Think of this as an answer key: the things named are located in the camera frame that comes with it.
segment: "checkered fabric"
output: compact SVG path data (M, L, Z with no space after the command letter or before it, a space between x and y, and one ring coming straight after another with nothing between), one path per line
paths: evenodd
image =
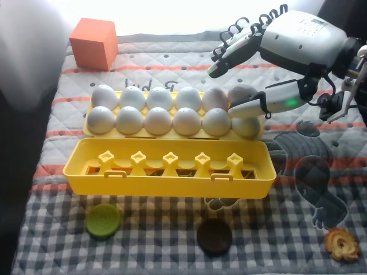
M279 176L264 199L74 194L62 170L76 143L86 137L83 123L95 85L116 91L132 84L175 91L219 85L227 91L241 82L262 89L299 77L257 54L211 79L206 69L212 64L210 52L220 43L217 33L132 36L119 42L110 72L77 68L67 49L13 275L367 272L367 131L357 109L333 124L320 121L319 109L308 105L273 114L262 141ZM341 83L332 79L336 86ZM321 81L319 90L327 89ZM122 216L119 230L105 241L93 239L85 228L86 214L100 203L115 205ZM211 217L225 220L233 233L229 253L218 258L206 256L196 240L199 224ZM333 227L356 236L357 262L336 262L326 252L324 236Z

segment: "egg carton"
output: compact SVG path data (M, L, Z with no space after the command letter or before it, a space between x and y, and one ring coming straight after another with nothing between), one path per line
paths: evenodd
M79 195L252 199L276 178L266 145L253 140L85 138L64 174Z
M116 91L116 95L118 97L118 99L120 99L121 94L123 93L123 91ZM144 97L147 98L149 95L149 92L143 92ZM173 98L173 101L175 100L175 98L177 97L178 92L171 92L171 97ZM200 98L202 99L204 93L203 92L199 92ZM104 133L104 134L95 134L92 133L87 126L87 120L88 120L88 115L90 113L90 111L92 110L93 106L92 106L92 102L89 102L89 106L88 106L88 110L87 110L87 114L85 116L85 121L84 121L84 125L83 125L83 132L92 137L100 137L100 138L156 138L156 139L208 139L208 140L216 140L216 139L222 139L222 140L244 140L244 139L250 139L250 140L259 140L263 133L264 133L264 116L259 116L257 117L258 121L259 121L259 131L257 132L257 134L255 135L244 135L240 136L238 135L231 126L231 129L229 130L228 133L226 133L225 135L222 136L212 136L207 134L202 128L194 135L189 135L189 136L185 136L185 135L180 135L179 133L177 133L174 128L172 127L172 129L167 132L164 135L160 135L160 136L156 136L156 135L152 135L150 134L145 128L142 128L139 132L132 134L132 135L124 135L121 132L119 132L115 127L113 127L112 130ZM117 106L115 109L112 110L112 113L114 114L115 118L117 116L117 114L119 113L119 111L121 110L120 106ZM148 114L149 108L147 106L145 106L140 113L143 115L143 118L146 118L146 115ZM173 104L173 107L168 111L169 114L171 115L171 119L174 118L174 115L177 112L176 107ZM197 113L199 114L199 117L201 119L201 122L203 121L203 118L205 116L205 114L207 113L207 111L205 111L203 109L203 107L201 106L200 109L197 111Z

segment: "robotic arm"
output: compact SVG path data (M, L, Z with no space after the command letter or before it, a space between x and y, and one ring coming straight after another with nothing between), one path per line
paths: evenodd
M235 35L231 33L234 27L239 31ZM224 33L231 38L224 41ZM233 102L229 109L232 117L265 115L269 119L271 113L308 103L321 107L320 118L331 123L348 114L350 102L367 75L366 45L314 15L287 12L287 5L280 6L279 15L271 10L269 15L260 16L259 23L247 27L240 27L237 21L224 33L220 35L222 44L211 56L214 64L208 69L210 77L224 75L256 52L262 59L304 76L268 86L265 91ZM338 93L328 77L330 72L341 79L348 77ZM321 78L333 87L333 93L311 103Z

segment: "green led indicator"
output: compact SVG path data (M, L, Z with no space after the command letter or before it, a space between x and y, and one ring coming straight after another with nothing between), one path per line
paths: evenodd
M293 107L293 106L297 106L298 105L298 100L297 99L289 99L286 101L286 106L288 107Z

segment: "white backdrop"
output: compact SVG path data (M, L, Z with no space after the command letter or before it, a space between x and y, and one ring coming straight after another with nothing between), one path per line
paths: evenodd
M118 36L225 30L242 16L286 3L317 14L324 0L1 0L0 89L19 110L35 108L60 75L68 37L80 18L115 22Z

